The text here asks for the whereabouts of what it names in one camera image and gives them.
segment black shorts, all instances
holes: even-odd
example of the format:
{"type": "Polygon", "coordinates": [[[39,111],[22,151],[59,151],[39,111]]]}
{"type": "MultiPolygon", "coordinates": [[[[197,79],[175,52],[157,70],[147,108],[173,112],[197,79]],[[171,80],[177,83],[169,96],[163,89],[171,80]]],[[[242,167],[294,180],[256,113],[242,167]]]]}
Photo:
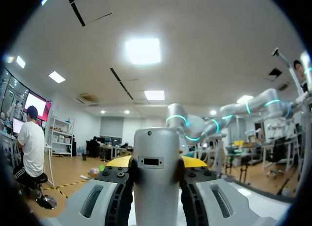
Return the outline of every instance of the black shorts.
{"type": "Polygon", "coordinates": [[[29,188],[34,188],[34,182],[32,181],[32,177],[26,172],[23,163],[14,168],[13,174],[18,183],[29,188]]]}

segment computer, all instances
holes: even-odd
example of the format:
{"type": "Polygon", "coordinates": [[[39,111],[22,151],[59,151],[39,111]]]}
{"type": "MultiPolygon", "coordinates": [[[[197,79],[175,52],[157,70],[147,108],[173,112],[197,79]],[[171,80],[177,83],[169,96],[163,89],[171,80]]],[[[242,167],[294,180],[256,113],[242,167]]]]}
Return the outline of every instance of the computer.
{"type": "Polygon", "coordinates": [[[21,126],[24,124],[23,121],[13,117],[13,132],[19,133],[21,130],[21,126]]]}

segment yellow object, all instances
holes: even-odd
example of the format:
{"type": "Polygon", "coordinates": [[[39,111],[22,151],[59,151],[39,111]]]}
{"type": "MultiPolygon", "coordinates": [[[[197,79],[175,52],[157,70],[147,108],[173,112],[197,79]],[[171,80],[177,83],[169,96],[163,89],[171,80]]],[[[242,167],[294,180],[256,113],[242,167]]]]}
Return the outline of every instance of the yellow object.
{"type": "Polygon", "coordinates": [[[182,159],[185,168],[207,166],[207,164],[204,161],[201,161],[200,159],[195,159],[187,156],[182,156],[182,159]]]}
{"type": "Polygon", "coordinates": [[[129,166],[129,161],[131,157],[132,155],[128,155],[121,158],[113,159],[112,161],[109,161],[106,166],[126,168],[129,166]]]}
{"type": "MultiPolygon", "coordinates": [[[[113,159],[112,161],[108,162],[106,166],[112,166],[112,167],[128,167],[129,161],[132,156],[128,155],[121,158],[113,159]]],[[[184,167],[185,168],[191,168],[191,167],[202,167],[207,166],[207,164],[200,159],[195,159],[187,156],[182,156],[184,167]]]]}
{"type": "Polygon", "coordinates": [[[234,141],[234,146],[236,147],[240,147],[244,144],[244,141],[240,140],[240,141],[234,141]]]}

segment ceiling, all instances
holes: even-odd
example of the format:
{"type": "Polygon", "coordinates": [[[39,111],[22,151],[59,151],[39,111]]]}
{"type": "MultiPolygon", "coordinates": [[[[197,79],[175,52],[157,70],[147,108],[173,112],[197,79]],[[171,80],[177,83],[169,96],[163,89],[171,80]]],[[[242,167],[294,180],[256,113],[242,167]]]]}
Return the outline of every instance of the ceiling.
{"type": "MultiPolygon", "coordinates": [[[[10,50],[26,62],[7,68],[43,92],[74,99],[95,94],[100,106],[82,106],[95,115],[162,116],[171,103],[207,116],[211,109],[256,96],[291,79],[271,52],[275,47],[291,62],[304,51],[295,29],[270,0],[88,0],[82,14],[112,13],[82,26],[68,0],[48,0],[38,8],[10,50]],[[158,38],[162,61],[133,65],[125,42],[158,38]],[[113,68],[134,101],[120,86],[113,68]],[[266,79],[273,69],[283,74],[266,79]],[[66,81],[48,75],[57,71],[66,81]],[[145,90],[164,90],[164,101],[147,101],[145,90]]],[[[281,92],[293,99],[294,84],[281,92]]]]}

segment green object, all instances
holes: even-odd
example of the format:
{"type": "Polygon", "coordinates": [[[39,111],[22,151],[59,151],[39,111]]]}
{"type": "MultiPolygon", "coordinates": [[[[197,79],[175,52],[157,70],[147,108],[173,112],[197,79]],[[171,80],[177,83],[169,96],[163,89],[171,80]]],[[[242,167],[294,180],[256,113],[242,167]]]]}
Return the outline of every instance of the green object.
{"type": "Polygon", "coordinates": [[[98,170],[99,170],[99,171],[103,171],[104,168],[105,168],[105,166],[104,166],[104,164],[102,164],[102,165],[99,166],[98,170]]]}

